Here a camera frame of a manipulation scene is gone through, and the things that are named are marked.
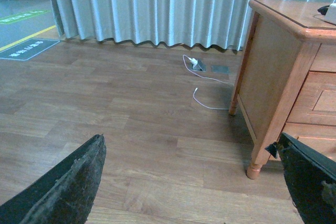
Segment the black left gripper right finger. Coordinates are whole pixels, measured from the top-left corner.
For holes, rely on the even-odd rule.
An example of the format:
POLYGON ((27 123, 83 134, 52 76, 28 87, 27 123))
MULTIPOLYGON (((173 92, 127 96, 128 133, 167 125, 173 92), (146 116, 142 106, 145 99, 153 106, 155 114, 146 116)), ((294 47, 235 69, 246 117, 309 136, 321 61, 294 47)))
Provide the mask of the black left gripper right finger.
POLYGON ((335 161, 287 133, 265 150, 283 165, 293 204, 304 223, 335 223, 335 161))

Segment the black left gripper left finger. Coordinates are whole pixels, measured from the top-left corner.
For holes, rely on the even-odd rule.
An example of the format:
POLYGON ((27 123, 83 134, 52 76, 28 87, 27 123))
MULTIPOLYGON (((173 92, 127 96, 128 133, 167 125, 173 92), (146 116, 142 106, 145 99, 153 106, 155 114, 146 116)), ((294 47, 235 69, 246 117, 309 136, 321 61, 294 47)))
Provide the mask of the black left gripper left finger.
POLYGON ((85 223, 106 158, 95 135, 25 190, 1 205, 1 223, 85 223))

